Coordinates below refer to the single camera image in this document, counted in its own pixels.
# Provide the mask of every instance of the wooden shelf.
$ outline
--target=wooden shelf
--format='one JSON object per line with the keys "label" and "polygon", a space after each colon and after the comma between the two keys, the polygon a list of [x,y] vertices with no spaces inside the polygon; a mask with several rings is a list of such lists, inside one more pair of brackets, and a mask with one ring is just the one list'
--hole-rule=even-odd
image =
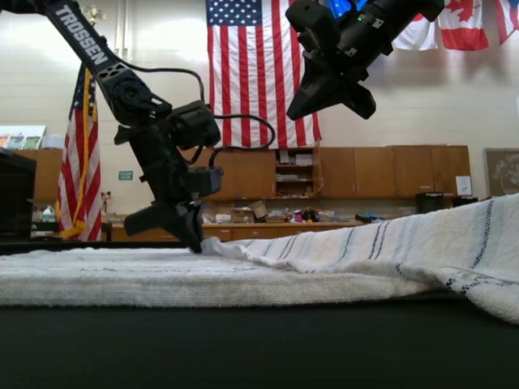
{"label": "wooden shelf", "polygon": [[277,164],[276,169],[313,169],[314,165],[282,165]]}
{"label": "wooden shelf", "polygon": [[311,178],[309,179],[306,179],[306,178],[299,178],[297,180],[276,180],[276,182],[313,182],[314,180],[312,180]]}

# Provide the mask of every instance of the black cable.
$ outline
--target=black cable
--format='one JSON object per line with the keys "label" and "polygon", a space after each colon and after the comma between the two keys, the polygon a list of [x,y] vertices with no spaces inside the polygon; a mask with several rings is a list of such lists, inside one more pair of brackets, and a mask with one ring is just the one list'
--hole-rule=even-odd
{"label": "black cable", "polygon": [[234,115],[214,115],[214,118],[215,119],[251,119],[251,120],[256,120],[257,122],[260,122],[261,124],[264,124],[265,126],[267,126],[267,128],[270,130],[271,137],[270,137],[270,140],[266,144],[263,144],[263,145],[258,146],[258,147],[224,146],[224,147],[216,148],[212,152],[211,157],[209,158],[209,167],[213,167],[214,166],[214,160],[217,157],[217,155],[220,154],[221,152],[224,152],[224,151],[227,151],[227,150],[247,150],[249,152],[257,152],[257,151],[268,149],[270,147],[270,145],[274,143],[274,140],[276,140],[276,131],[274,130],[274,127],[272,127],[269,122],[267,122],[266,120],[264,120],[264,119],[262,119],[262,118],[260,118],[258,116],[237,113],[237,114],[234,114]]}
{"label": "black cable", "polygon": [[169,73],[185,73],[187,75],[192,75],[196,78],[198,81],[198,87],[200,89],[200,99],[205,104],[205,96],[204,96],[204,82],[202,81],[202,77],[195,72],[190,71],[189,69],[183,69],[181,67],[153,67],[153,68],[147,68],[147,67],[141,67],[134,65],[132,63],[126,62],[124,59],[117,57],[117,59],[128,66],[130,69],[133,69],[134,71],[142,71],[143,73],[160,73],[160,72],[169,72]]}
{"label": "black cable", "polygon": [[196,149],[195,154],[193,155],[193,158],[191,158],[190,160],[187,160],[187,159],[184,158],[186,163],[188,165],[193,165],[200,158],[200,154],[202,154],[202,150],[204,150],[204,146],[203,145],[198,146],[198,148]]}

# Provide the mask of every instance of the folded towel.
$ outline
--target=folded towel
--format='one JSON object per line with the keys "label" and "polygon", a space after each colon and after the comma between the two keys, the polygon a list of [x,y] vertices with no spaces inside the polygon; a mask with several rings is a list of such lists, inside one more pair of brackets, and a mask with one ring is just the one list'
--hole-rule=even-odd
{"label": "folded towel", "polygon": [[354,295],[364,298],[382,298],[389,285],[395,295],[416,283],[450,289],[519,324],[519,194],[352,229],[230,244],[210,239],[204,252],[298,273],[349,275],[345,282],[358,277]]}
{"label": "folded towel", "polygon": [[188,250],[0,256],[0,306],[282,306],[451,289],[519,324],[519,194],[354,229]]}

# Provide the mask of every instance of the white paper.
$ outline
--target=white paper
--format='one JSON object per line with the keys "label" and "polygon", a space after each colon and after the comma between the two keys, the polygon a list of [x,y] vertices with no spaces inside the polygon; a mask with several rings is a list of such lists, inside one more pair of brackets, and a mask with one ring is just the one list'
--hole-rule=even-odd
{"label": "white paper", "polygon": [[470,182],[470,176],[457,176],[456,188],[458,196],[471,196],[472,184]]}

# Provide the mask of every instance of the cabinet door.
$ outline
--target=cabinet door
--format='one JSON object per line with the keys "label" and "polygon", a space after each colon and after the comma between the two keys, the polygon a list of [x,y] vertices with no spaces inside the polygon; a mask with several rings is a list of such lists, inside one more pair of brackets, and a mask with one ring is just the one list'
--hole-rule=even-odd
{"label": "cabinet door", "polygon": [[276,153],[233,152],[234,197],[273,198],[276,195]]}
{"label": "cabinet door", "polygon": [[355,196],[354,149],[322,147],[320,150],[324,199],[347,199]]}
{"label": "cabinet door", "polygon": [[414,197],[432,192],[430,147],[395,147],[395,183],[398,197]]}
{"label": "cabinet door", "polygon": [[431,149],[435,190],[446,197],[457,196],[457,176],[470,176],[469,148],[441,146]]}
{"label": "cabinet door", "polygon": [[36,182],[34,199],[54,203],[58,200],[59,172],[62,168],[63,150],[36,151]]}
{"label": "cabinet door", "polygon": [[[195,154],[195,149],[182,152],[184,158],[190,160]],[[200,154],[199,159],[193,164],[193,167],[201,168],[209,165],[209,158],[212,150],[205,148]],[[206,197],[207,200],[228,200],[234,197],[234,174],[233,174],[233,152],[221,152],[214,161],[214,165],[221,167],[224,175],[221,178],[221,190],[215,194]]]}
{"label": "cabinet door", "polygon": [[361,147],[354,150],[356,196],[395,196],[393,149]]}

